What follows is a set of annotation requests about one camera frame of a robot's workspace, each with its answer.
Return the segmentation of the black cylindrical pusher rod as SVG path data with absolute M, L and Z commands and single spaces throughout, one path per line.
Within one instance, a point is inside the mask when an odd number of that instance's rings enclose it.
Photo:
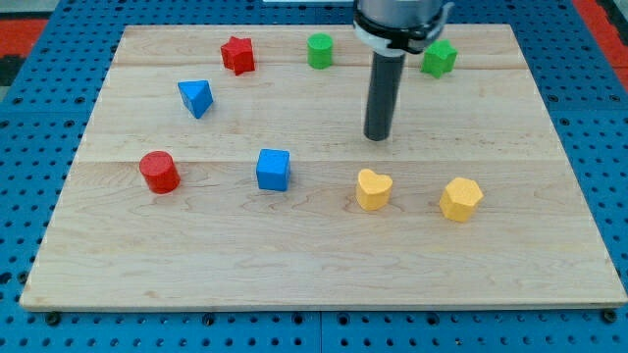
M 373 55 L 363 128 L 370 140 L 383 141 L 390 136 L 404 62 L 404 55 Z

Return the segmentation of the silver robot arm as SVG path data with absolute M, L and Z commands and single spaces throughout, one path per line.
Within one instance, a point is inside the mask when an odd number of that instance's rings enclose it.
M 363 126 L 373 141 L 389 138 L 405 57 L 442 34 L 454 3 L 445 0 L 355 0 L 353 28 L 373 51 Z

